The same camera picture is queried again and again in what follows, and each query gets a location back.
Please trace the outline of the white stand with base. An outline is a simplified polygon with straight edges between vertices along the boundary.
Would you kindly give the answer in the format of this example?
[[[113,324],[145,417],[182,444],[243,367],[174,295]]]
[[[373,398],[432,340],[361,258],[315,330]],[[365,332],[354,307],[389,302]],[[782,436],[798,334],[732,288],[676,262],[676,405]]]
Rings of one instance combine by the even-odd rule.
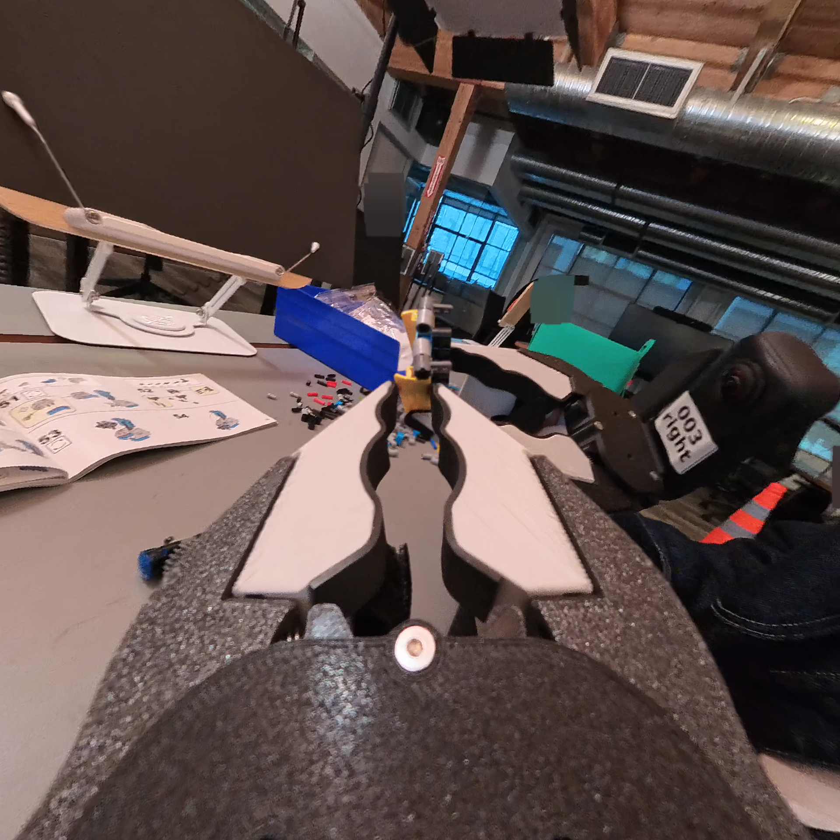
[[[35,135],[57,169],[60,179],[69,188],[71,197],[76,200],[75,205],[63,206],[3,187],[1,189],[2,209],[13,216],[29,224],[65,235],[84,237],[146,255],[159,256],[185,265],[237,277],[243,281],[255,281],[263,285],[292,289],[304,287],[311,282],[310,278],[297,274],[295,269],[320,250],[319,242],[311,242],[307,254],[291,267],[286,268],[265,259],[196,243],[124,217],[83,206],[79,195],[71,186],[67,175],[60,167],[23,100],[11,91],[2,91],[2,101]]]

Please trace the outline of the building instruction booklet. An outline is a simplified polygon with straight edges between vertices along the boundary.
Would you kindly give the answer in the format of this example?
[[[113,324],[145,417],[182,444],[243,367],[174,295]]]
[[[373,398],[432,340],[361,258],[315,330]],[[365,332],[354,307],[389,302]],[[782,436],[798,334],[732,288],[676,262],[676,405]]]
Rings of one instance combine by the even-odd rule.
[[[65,485],[123,455],[277,421],[204,374],[31,373],[1,380],[1,491]]]

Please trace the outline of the grey desk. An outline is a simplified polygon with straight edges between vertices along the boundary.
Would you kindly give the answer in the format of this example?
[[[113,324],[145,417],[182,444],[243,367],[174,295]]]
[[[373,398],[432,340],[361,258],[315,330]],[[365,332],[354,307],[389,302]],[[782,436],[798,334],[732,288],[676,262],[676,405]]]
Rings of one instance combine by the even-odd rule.
[[[213,523],[313,432],[291,412],[315,371],[281,344],[269,317],[224,319],[258,348],[235,358],[60,342],[31,290],[2,288],[2,376],[29,372],[140,376],[200,372],[276,419],[206,446],[117,458],[66,486],[2,493],[1,837],[41,801],[87,714],[111,656],[152,589],[141,550]]]

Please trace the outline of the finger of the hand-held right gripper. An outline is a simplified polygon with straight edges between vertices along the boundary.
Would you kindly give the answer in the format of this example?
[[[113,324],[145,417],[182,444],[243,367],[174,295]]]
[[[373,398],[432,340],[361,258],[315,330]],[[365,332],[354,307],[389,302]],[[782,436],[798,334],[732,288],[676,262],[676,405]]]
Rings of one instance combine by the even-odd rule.
[[[538,398],[566,402],[579,394],[567,374],[524,351],[456,342],[449,349],[449,360],[454,372],[493,391],[508,393],[520,402]]]
[[[536,434],[519,430],[519,442],[529,456],[546,458],[570,479],[590,485],[595,483],[592,462],[573,438],[565,433],[564,427],[548,426]]]

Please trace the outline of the person's right forearm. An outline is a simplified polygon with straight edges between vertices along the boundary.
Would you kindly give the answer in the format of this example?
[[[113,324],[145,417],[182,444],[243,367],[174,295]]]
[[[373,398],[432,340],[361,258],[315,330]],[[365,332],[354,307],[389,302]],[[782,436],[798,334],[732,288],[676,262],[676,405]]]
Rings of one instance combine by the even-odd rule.
[[[753,747],[838,770],[838,525],[770,521],[705,544],[639,513],[612,519],[696,624]]]

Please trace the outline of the green box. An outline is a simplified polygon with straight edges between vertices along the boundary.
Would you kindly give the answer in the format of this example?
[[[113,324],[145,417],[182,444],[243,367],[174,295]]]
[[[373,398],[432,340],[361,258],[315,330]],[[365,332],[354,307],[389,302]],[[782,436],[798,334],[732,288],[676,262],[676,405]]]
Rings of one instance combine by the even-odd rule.
[[[528,350],[572,365],[610,391],[623,395],[645,355],[655,346],[649,339],[639,350],[627,348],[570,322],[540,324]]]

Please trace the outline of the dark partition panel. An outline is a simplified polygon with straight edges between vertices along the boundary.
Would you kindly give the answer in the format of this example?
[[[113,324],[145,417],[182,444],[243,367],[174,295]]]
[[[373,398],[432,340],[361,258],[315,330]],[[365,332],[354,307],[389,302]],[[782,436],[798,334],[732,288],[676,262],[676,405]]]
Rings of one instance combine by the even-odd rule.
[[[236,1],[3,1],[1,82],[87,207],[353,278],[358,99]]]

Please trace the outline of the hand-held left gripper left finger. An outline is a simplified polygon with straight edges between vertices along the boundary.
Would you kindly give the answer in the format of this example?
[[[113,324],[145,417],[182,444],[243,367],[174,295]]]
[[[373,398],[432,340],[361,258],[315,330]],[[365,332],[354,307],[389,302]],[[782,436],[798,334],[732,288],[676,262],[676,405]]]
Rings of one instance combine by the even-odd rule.
[[[234,581],[235,597],[363,605],[385,576],[377,489],[397,391],[383,384],[304,444]]]

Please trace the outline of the bags of brick parts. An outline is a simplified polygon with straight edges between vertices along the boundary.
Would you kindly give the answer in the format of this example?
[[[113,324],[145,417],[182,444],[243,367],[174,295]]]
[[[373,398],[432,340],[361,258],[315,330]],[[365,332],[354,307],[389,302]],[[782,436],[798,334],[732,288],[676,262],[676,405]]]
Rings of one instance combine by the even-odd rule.
[[[322,288],[315,299],[390,338],[406,336],[403,320],[378,296],[372,283],[350,289]]]

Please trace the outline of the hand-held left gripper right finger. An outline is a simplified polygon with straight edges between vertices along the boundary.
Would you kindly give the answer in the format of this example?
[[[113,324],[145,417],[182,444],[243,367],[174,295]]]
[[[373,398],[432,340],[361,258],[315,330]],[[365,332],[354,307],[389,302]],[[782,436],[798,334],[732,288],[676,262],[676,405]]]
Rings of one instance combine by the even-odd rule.
[[[442,574],[457,602],[589,595],[594,584],[526,449],[434,388],[444,505]]]

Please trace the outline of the pile of small brick parts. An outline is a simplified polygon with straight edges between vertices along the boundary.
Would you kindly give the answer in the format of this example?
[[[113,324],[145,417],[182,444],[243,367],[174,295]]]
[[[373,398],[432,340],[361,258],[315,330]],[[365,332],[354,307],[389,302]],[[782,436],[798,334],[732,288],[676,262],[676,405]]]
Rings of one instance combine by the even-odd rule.
[[[439,444],[426,416],[409,421],[402,394],[395,388],[395,425],[388,434],[387,454],[396,459],[403,452],[416,450],[422,462],[439,465]],[[370,395],[368,389],[336,373],[312,373],[287,394],[287,412],[310,432],[318,432],[341,419],[350,409],[362,404]]]

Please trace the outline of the blue yellow brick assembly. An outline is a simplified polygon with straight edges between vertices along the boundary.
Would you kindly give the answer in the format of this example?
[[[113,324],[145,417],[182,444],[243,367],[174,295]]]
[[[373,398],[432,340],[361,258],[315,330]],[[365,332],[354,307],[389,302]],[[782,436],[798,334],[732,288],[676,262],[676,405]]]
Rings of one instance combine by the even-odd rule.
[[[448,384],[451,328],[437,324],[437,317],[451,309],[436,301],[431,293],[420,297],[415,309],[402,313],[409,354],[404,372],[395,374],[403,409],[403,422],[418,436],[432,437],[432,396],[434,385]]]

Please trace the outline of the black gear brick assembly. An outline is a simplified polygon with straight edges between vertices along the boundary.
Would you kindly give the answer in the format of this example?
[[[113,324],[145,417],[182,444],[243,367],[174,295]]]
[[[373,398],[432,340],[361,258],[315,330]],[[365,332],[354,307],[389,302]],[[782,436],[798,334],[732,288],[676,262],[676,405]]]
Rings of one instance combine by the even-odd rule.
[[[184,539],[166,538],[161,545],[142,550],[137,558],[140,578],[146,583],[163,580],[167,572],[174,568],[184,550],[198,537],[197,534]]]

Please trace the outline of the blue plastic bin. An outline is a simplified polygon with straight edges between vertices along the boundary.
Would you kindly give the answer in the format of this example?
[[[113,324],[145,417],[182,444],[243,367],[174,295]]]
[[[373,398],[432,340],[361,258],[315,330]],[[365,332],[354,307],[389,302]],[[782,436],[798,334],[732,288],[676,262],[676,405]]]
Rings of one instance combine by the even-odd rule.
[[[279,288],[275,335],[373,391],[400,370],[401,345],[351,315],[317,299],[317,288]]]

